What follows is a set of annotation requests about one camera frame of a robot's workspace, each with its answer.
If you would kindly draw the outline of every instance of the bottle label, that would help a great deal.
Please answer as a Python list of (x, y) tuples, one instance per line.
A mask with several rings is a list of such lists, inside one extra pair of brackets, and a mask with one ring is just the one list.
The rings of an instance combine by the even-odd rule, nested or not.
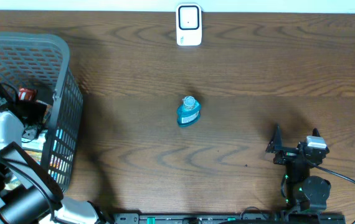
[(198, 114), (200, 113), (200, 111), (197, 111), (197, 113), (190, 115), (190, 116), (186, 116), (184, 118), (182, 118), (182, 124), (186, 124), (192, 120), (194, 120), (196, 117), (198, 117)]

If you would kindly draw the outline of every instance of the gray plastic basket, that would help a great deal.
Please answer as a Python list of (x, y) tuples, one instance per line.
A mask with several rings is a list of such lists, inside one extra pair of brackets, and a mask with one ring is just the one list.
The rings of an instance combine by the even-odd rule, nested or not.
[(68, 45), (60, 37), (0, 32), (0, 82), (53, 92), (40, 165), (63, 191), (70, 183), (83, 103), (69, 60)]

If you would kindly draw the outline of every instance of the wooden table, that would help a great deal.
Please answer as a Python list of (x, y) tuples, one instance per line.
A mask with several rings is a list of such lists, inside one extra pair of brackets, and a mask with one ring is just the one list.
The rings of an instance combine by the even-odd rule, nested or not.
[[(85, 106), (69, 197), (111, 212), (278, 209), (275, 123), (287, 146), (319, 128), (323, 166), (355, 179), (355, 15), (203, 13), (198, 47), (177, 46), (175, 27), (173, 13), (0, 11), (0, 31), (70, 46)], [(179, 128), (186, 95), (202, 116)], [(351, 223), (355, 185), (311, 174)]]

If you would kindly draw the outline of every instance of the teal liquid bottle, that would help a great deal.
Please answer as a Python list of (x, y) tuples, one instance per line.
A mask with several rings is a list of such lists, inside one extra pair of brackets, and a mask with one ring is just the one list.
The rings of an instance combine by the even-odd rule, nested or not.
[(200, 119), (200, 103), (192, 96), (186, 96), (183, 104), (177, 109), (177, 124), (179, 127), (187, 127)]

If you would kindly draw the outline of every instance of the red object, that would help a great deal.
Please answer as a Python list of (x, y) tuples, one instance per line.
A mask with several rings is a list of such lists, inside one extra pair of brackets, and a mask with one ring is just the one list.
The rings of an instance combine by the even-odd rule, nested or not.
[(37, 92), (38, 92), (37, 90), (30, 90), (30, 89), (26, 89), (26, 88), (20, 88), (20, 93), (18, 94), (18, 98), (20, 100), (32, 101), (32, 100), (34, 100)]

